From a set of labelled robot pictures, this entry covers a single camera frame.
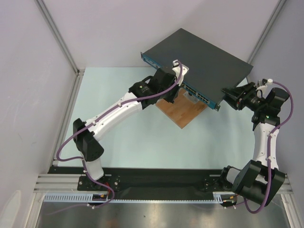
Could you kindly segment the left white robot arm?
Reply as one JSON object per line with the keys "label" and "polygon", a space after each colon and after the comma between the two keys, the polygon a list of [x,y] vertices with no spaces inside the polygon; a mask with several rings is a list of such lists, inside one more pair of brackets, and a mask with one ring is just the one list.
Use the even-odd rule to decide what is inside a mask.
{"label": "left white robot arm", "polygon": [[101,162],[104,148],[100,144],[104,135],[127,117],[158,100],[173,103],[187,72],[185,66],[159,68],[153,76],[134,83],[119,101],[104,112],[86,121],[76,119],[73,122],[73,141],[90,174],[87,183],[92,189],[100,190],[105,184]]}

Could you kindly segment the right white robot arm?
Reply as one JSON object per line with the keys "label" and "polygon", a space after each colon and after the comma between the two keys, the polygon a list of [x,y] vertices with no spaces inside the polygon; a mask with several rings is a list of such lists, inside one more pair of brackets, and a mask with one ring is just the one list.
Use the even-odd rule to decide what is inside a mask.
{"label": "right white robot arm", "polygon": [[235,110],[248,108],[253,111],[252,123],[255,137],[253,158],[239,170],[225,167],[219,178],[219,186],[245,199],[267,206],[285,181],[285,174],[279,171],[276,161],[276,139],[285,122],[278,116],[282,105],[292,100],[290,92],[281,84],[273,87],[264,97],[271,79],[257,84],[249,83],[234,88],[223,88],[224,100]]}

